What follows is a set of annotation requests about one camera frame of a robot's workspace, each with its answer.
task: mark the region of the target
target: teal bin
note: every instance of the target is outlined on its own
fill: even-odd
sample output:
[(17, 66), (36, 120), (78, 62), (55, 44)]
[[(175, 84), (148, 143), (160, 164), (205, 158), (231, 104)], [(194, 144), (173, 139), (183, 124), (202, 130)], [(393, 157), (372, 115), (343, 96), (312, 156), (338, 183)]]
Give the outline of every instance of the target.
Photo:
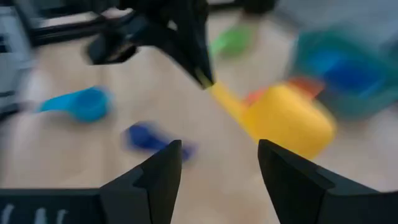
[(321, 80), (317, 99), (338, 119), (365, 119), (398, 100), (398, 67), (338, 30), (301, 34), (290, 75)]

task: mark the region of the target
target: yellow toy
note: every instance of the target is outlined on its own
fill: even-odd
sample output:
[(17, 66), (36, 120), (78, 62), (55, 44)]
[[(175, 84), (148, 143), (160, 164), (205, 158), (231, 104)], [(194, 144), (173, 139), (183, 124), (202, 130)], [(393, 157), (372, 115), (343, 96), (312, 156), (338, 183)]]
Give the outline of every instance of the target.
[(335, 122), (329, 112), (294, 85), (272, 86), (250, 105), (240, 101), (221, 82), (209, 89), (256, 142), (268, 139), (311, 159), (335, 135)]

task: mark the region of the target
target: blue toy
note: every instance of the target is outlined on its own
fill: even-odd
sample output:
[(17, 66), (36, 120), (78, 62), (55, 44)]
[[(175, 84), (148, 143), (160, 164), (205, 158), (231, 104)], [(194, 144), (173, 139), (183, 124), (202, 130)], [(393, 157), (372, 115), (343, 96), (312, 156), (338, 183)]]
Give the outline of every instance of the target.
[(45, 101), (39, 112), (48, 110), (66, 111), (78, 121), (88, 123), (108, 113), (109, 98), (103, 89), (94, 86)]
[[(127, 129), (127, 138), (129, 143), (139, 149), (157, 152), (164, 149), (171, 141), (165, 136), (161, 136), (159, 133), (154, 131), (155, 127), (150, 123), (139, 122), (133, 124)], [(182, 147), (182, 159), (187, 161), (192, 157), (194, 153), (194, 147), (183, 146)]]

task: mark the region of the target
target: wooden floor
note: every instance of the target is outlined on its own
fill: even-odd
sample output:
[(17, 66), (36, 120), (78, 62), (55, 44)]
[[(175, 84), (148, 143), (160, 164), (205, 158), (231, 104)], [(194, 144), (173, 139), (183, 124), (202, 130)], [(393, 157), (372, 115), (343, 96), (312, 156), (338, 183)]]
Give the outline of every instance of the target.
[[(237, 15), (211, 17), (210, 39)], [(214, 62), (217, 79), (239, 96), (284, 77), (293, 34), (265, 20), (252, 51)], [(155, 121), (175, 139), (198, 146), (184, 164), (172, 223), (278, 223), (263, 184), (257, 146), (212, 96), (156, 49), (143, 48), (120, 65), (89, 66), (81, 55), (89, 39), (37, 51), (37, 68), (24, 98), (32, 109), (11, 121), (3, 187), (98, 187), (136, 166), (148, 154), (127, 149), (123, 131)], [(105, 86), (113, 110), (104, 120), (80, 124), (65, 114), (34, 113), (54, 96)], [(315, 162), (378, 190), (398, 189), (398, 118), (388, 109), (374, 119), (340, 124), (336, 140)]]

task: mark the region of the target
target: dark blue object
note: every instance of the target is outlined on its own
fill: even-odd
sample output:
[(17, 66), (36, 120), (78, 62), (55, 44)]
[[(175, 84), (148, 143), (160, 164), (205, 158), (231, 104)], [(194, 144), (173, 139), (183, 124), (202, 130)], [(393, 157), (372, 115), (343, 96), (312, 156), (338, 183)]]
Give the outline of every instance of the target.
[(81, 122), (96, 121), (108, 113), (109, 98), (105, 91), (94, 86), (45, 101), (39, 112), (62, 110)]
[[(164, 149), (171, 140), (154, 131), (155, 127), (150, 123), (136, 123), (127, 130), (129, 143), (142, 150), (157, 152)], [(192, 146), (182, 147), (182, 159), (188, 160), (193, 155)]]
[(352, 60), (338, 62), (324, 74), (323, 79), (334, 89), (359, 95), (371, 94), (383, 83), (380, 71)]

